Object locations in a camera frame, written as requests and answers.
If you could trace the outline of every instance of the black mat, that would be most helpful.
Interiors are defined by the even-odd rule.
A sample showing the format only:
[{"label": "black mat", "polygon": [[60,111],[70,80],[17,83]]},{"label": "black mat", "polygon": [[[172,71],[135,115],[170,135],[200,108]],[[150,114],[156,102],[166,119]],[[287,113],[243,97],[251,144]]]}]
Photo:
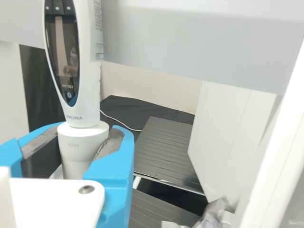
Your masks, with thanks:
[{"label": "black mat", "polygon": [[162,221],[192,227],[199,217],[186,210],[133,190],[130,228],[161,228]]},{"label": "black mat", "polygon": [[[150,116],[173,120],[185,124],[193,124],[194,115],[181,112],[178,110],[166,108],[153,103],[145,102],[138,99],[109,96],[100,103],[100,109],[105,114],[120,120],[133,129],[142,130],[147,123]],[[111,120],[102,114],[100,119],[107,122],[110,127],[113,125],[119,125],[118,122]],[[135,139],[139,136],[139,132],[133,132]]]}]

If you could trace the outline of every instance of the lab equipment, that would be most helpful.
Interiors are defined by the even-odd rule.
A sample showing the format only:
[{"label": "lab equipment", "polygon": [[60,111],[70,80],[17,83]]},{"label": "lab equipment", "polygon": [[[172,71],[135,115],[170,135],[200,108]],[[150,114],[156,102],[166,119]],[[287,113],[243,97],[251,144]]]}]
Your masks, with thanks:
[{"label": "lab equipment", "polygon": [[99,120],[101,2],[45,0],[43,12],[47,60],[66,117],[57,129],[63,173],[80,179],[109,135]]}]

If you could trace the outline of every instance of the white plastic part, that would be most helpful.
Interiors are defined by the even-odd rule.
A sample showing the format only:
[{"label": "white plastic part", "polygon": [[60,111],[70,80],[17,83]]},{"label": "white plastic part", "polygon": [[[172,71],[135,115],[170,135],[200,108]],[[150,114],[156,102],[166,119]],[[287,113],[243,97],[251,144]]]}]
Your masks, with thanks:
[{"label": "white plastic part", "polygon": [[10,169],[7,167],[0,167],[0,227],[16,228],[9,181]]},{"label": "white plastic part", "polygon": [[10,186],[18,228],[95,228],[105,200],[103,186],[91,180],[12,178]]},{"label": "white plastic part", "polygon": [[276,95],[205,82],[188,154],[208,202],[227,197],[236,207],[254,182]]},{"label": "white plastic part", "polygon": [[[96,38],[100,34],[95,32],[95,9],[93,0],[73,0],[76,11],[78,40],[79,40],[79,64],[80,81],[78,97],[75,105],[70,107],[63,99],[61,92],[51,71],[53,82],[63,108],[66,121],[72,127],[85,128],[97,125],[100,120],[99,97],[100,97],[100,67],[101,61],[92,58],[92,49],[95,47]],[[44,13],[43,31],[45,31]],[[45,47],[48,46],[46,33],[43,32]],[[48,49],[45,48],[48,65],[51,69]]]},{"label": "white plastic part", "polygon": [[109,125],[99,121],[92,128],[74,128],[67,122],[57,128],[58,143],[65,179],[81,179],[109,135]]},{"label": "white plastic part", "polygon": [[253,190],[236,211],[242,228],[277,228],[304,165],[304,43]]}]

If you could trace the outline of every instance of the screw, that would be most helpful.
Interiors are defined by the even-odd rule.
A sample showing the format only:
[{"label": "screw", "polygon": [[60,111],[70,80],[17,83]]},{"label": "screw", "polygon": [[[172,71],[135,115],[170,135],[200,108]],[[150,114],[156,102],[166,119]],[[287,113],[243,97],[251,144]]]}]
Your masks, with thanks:
[{"label": "screw", "polygon": [[95,188],[93,186],[85,185],[85,186],[81,187],[78,192],[80,194],[89,194],[89,193],[93,192],[94,190],[95,190]]}]

